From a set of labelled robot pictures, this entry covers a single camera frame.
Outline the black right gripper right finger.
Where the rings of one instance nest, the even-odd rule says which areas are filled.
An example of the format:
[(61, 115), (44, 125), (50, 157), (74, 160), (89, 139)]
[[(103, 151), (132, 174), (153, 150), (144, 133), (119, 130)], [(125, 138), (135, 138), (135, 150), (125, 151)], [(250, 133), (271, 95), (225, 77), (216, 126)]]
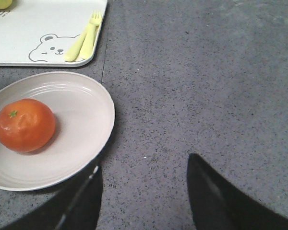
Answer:
[(288, 218), (244, 194), (198, 154), (189, 155), (187, 187), (198, 230), (288, 230)]

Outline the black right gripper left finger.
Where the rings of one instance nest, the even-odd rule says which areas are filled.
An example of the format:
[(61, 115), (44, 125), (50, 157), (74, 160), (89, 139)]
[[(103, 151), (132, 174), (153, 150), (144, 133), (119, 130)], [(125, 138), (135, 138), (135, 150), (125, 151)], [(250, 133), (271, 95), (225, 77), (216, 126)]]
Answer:
[(49, 201), (3, 230), (94, 230), (103, 195), (101, 158), (92, 160)]

